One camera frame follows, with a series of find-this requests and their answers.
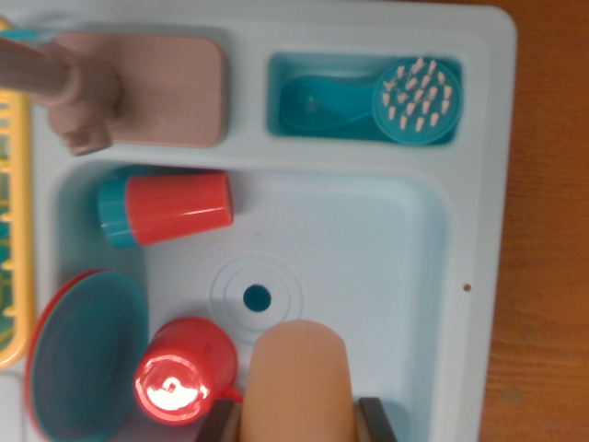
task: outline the red and teal cup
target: red and teal cup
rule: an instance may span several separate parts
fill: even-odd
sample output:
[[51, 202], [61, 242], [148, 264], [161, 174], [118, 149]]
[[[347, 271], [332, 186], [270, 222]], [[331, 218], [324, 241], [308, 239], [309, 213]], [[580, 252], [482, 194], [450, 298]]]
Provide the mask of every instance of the red and teal cup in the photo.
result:
[[233, 224], [229, 180], [222, 172], [109, 179], [100, 186], [98, 212], [117, 249]]

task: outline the toy sink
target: toy sink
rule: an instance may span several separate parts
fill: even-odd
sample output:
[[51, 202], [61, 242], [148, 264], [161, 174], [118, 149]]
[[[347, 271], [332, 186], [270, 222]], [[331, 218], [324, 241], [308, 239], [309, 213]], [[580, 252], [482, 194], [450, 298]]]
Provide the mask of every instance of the toy sink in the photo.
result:
[[[84, 270], [127, 273], [147, 294], [152, 333], [193, 314], [232, 336], [240, 388], [263, 331], [317, 320], [345, 340], [354, 395], [382, 398], [400, 442], [477, 440], [511, 126], [511, 19], [489, 7], [383, 3], [55, 0], [52, 8], [6, 0], [3, 13], [21, 27], [63, 15], [74, 17], [68, 29], [215, 40], [229, 62], [230, 115], [216, 148], [116, 145], [75, 158], [35, 108], [38, 308]], [[391, 60], [421, 55], [459, 66], [463, 111], [446, 143], [300, 136], [276, 120], [288, 78], [378, 76]], [[100, 230], [98, 186], [128, 166], [227, 170], [234, 225], [113, 249]], [[244, 304], [253, 285], [271, 295], [263, 311]], [[23, 440], [37, 441], [26, 427]], [[111, 439], [182, 442], [196, 431], [133, 411]]]

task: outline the wooden table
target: wooden table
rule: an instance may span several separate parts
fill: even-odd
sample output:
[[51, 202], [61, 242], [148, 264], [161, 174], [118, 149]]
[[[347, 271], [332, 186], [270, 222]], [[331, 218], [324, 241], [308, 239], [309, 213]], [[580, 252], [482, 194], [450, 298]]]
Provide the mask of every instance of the wooden table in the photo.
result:
[[519, 33], [479, 442], [589, 441], [589, 0], [495, 5]]

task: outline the red mug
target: red mug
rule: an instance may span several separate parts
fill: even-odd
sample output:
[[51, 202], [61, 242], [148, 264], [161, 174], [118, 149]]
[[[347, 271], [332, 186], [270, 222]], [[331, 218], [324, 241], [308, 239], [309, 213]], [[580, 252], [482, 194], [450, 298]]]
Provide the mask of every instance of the red mug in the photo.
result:
[[135, 372], [135, 399], [162, 424], [189, 424], [216, 399], [241, 400], [233, 389], [237, 368], [236, 348], [220, 327], [202, 318], [173, 320], [156, 333]]

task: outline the yellow dish rack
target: yellow dish rack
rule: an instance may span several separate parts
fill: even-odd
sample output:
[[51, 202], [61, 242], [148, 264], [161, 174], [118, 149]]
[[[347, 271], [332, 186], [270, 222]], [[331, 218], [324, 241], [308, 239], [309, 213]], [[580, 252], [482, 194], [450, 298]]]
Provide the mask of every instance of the yellow dish rack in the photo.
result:
[[[0, 30], [9, 28], [0, 17]], [[0, 369], [25, 355], [35, 326], [29, 114], [24, 94], [0, 89], [0, 222], [8, 227], [0, 238], [7, 251], [0, 268]]]

